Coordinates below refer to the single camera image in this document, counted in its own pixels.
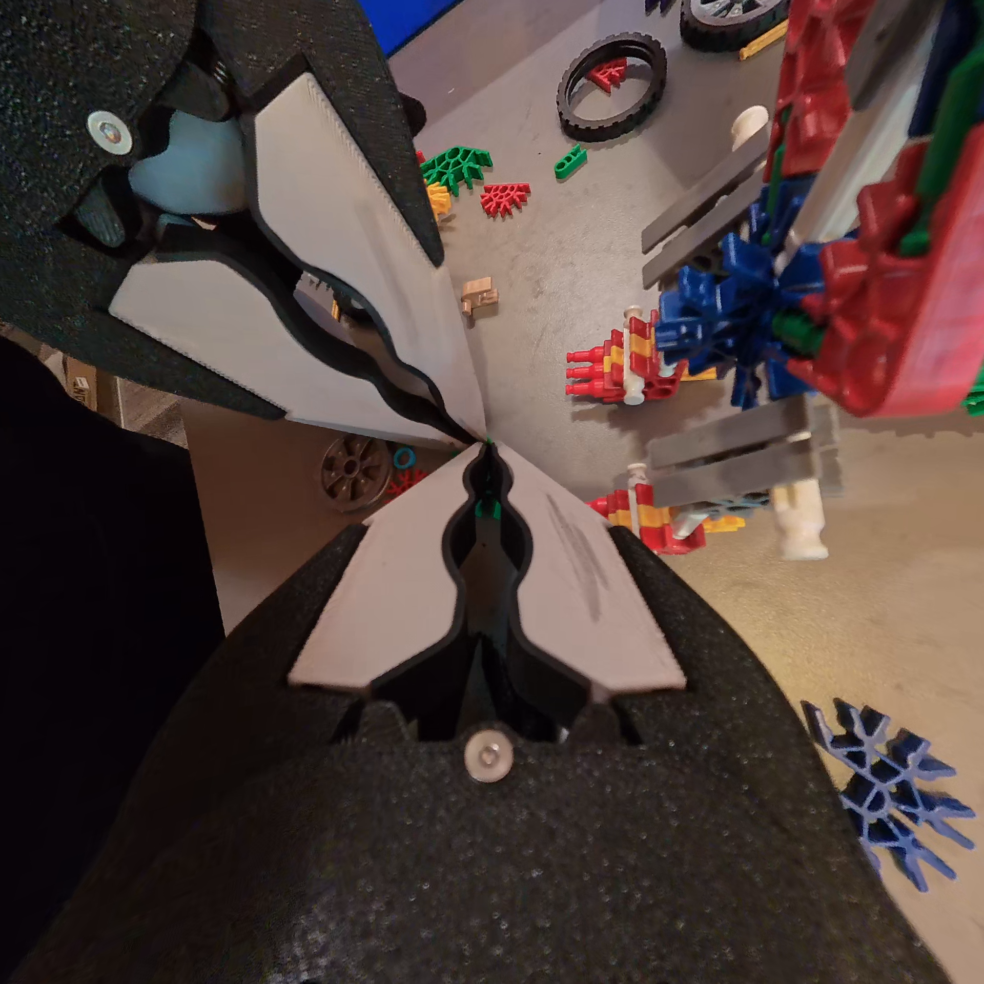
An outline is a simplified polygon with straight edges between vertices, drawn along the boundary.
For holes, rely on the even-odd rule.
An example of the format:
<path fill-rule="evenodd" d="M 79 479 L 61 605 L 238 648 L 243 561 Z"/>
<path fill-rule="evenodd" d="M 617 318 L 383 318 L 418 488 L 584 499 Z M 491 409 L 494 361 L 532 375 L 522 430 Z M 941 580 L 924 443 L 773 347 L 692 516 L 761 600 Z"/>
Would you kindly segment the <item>grey pulley wheel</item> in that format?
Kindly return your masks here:
<path fill-rule="evenodd" d="M 393 461 L 386 441 L 343 433 L 326 450 L 321 463 L 321 488 L 334 511 L 352 514 L 383 499 L 392 473 Z"/>

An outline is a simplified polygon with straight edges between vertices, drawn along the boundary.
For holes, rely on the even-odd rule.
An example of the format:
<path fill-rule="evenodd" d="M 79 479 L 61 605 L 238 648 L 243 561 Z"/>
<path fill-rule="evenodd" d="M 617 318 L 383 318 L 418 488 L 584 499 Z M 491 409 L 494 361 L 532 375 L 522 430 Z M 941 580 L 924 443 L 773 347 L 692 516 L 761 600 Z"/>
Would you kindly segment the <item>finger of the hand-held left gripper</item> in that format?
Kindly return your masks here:
<path fill-rule="evenodd" d="M 277 249 L 354 297 L 392 359 L 448 426 L 483 439 L 486 415 L 461 304 L 311 71 L 250 112 L 255 222 Z"/>
<path fill-rule="evenodd" d="M 465 447 L 474 437 L 436 407 L 393 387 L 365 352 L 215 259 L 135 264 L 109 313 L 282 409 L 287 419 L 416 444 Z"/>

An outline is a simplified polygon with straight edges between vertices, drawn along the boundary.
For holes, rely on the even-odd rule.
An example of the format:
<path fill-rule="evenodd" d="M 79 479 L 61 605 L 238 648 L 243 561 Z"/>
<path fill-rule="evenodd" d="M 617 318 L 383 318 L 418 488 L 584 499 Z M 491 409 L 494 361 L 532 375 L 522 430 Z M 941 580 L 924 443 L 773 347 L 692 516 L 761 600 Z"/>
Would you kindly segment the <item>green connector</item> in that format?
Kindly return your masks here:
<path fill-rule="evenodd" d="M 493 166 L 493 158 L 485 150 L 454 146 L 420 163 L 422 177 L 427 186 L 440 185 L 456 198 L 460 185 L 468 189 L 474 181 L 481 183 L 484 170 Z"/>

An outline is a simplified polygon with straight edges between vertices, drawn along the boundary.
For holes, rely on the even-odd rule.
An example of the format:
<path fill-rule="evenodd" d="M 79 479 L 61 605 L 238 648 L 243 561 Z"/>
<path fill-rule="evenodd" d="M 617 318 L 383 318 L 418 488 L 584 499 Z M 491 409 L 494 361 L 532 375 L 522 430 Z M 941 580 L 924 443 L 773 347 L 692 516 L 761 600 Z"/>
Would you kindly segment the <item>blue snowflake connector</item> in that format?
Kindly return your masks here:
<path fill-rule="evenodd" d="M 975 842 L 953 826 L 975 819 L 975 811 L 928 786 L 955 778 L 956 770 L 932 754 L 928 739 L 905 728 L 891 733 L 891 718 L 873 707 L 835 699 L 838 729 L 819 706 L 804 701 L 801 707 L 814 742 L 850 771 L 838 797 L 875 871 L 882 851 L 918 892 L 929 892 L 925 869 L 956 882 L 953 867 L 916 833 L 926 827 L 966 851 L 975 849 Z"/>

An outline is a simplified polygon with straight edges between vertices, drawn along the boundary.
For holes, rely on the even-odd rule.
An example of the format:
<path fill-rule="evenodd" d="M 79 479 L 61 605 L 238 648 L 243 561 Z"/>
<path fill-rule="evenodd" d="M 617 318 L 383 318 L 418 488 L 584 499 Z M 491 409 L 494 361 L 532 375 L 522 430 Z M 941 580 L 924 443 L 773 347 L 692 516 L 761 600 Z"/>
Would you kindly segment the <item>colourful construction toy model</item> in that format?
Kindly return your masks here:
<path fill-rule="evenodd" d="M 658 306 L 567 354 L 568 396 L 626 406 L 732 377 L 587 504 L 665 556 L 767 509 L 826 559 L 837 411 L 982 415 L 982 2 L 790 3 L 774 109 L 642 234 Z"/>

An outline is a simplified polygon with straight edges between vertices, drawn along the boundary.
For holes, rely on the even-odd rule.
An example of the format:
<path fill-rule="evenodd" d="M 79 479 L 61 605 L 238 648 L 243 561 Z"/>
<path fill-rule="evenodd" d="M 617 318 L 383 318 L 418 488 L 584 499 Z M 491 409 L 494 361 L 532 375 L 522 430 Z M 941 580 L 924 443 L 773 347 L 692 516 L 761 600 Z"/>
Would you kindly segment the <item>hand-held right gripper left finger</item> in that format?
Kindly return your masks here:
<path fill-rule="evenodd" d="M 422 741 L 455 737 L 474 661 L 461 567 L 488 449 L 473 445 L 364 523 L 290 685 L 390 702 Z"/>

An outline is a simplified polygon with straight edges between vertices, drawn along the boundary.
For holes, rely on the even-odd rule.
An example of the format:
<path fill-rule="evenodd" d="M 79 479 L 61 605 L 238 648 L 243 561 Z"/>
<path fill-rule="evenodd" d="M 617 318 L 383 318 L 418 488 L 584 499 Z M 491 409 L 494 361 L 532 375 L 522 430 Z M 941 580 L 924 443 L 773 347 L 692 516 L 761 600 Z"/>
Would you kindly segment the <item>black rubber tyre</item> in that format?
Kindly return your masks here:
<path fill-rule="evenodd" d="M 606 118 L 584 118 L 572 107 L 575 89 L 588 73 L 616 58 L 626 57 L 648 68 L 646 91 L 625 111 Z M 657 110 L 667 82 L 667 57 L 662 44 L 639 32 L 609 35 L 585 48 L 575 57 L 562 76 L 557 91 L 557 112 L 561 128 L 577 141 L 610 141 L 633 133 Z"/>

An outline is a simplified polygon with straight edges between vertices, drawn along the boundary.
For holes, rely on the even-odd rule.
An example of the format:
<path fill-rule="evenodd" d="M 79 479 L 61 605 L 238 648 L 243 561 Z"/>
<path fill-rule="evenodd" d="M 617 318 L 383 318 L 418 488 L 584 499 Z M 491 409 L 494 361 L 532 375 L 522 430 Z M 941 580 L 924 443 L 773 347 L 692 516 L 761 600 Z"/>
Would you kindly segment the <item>blue plastic bin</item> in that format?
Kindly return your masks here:
<path fill-rule="evenodd" d="M 460 1 L 375 2 L 371 16 L 374 31 L 387 57 L 421 35 Z"/>

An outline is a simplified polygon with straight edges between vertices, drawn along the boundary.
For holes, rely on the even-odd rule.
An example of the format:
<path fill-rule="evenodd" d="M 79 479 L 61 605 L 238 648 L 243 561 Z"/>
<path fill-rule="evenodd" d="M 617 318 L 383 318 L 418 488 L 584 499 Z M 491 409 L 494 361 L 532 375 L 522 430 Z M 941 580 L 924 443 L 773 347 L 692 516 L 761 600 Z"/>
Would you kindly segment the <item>grey wheel with black tyre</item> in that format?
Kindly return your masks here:
<path fill-rule="evenodd" d="M 683 43 L 700 52 L 737 52 L 783 23 L 790 1 L 682 1 Z"/>

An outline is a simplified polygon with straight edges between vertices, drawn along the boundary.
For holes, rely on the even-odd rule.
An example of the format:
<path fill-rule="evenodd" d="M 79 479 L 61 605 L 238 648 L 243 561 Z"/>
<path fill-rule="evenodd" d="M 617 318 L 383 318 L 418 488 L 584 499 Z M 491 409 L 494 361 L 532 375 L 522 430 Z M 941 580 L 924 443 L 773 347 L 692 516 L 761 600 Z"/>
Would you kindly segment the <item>orange short rod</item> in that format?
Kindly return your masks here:
<path fill-rule="evenodd" d="M 788 26 L 789 19 L 785 18 L 769 31 L 755 37 L 739 50 L 739 60 L 742 62 L 749 60 L 765 51 L 769 46 L 781 42 L 786 35 Z"/>

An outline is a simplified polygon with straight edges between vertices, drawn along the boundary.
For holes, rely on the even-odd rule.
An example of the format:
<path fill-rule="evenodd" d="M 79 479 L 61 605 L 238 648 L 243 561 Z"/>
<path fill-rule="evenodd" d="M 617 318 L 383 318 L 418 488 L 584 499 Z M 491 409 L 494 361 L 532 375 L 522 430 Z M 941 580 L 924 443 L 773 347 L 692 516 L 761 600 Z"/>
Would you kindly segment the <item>green short rod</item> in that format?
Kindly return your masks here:
<path fill-rule="evenodd" d="M 504 472 L 496 443 L 491 437 L 485 439 L 483 450 L 474 462 L 471 478 L 475 493 L 474 516 L 498 521 L 501 518 Z"/>

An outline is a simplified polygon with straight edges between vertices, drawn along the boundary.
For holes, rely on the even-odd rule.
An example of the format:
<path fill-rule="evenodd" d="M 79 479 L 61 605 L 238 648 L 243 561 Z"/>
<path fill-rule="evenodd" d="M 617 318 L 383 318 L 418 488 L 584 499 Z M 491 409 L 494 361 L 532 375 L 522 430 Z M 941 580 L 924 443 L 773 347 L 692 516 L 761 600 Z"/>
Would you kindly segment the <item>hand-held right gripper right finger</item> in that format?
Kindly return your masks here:
<path fill-rule="evenodd" d="M 515 567 L 506 664 L 517 694 L 571 729 L 585 707 L 686 689 L 685 673 L 613 538 L 614 526 L 505 446 L 503 549 Z"/>

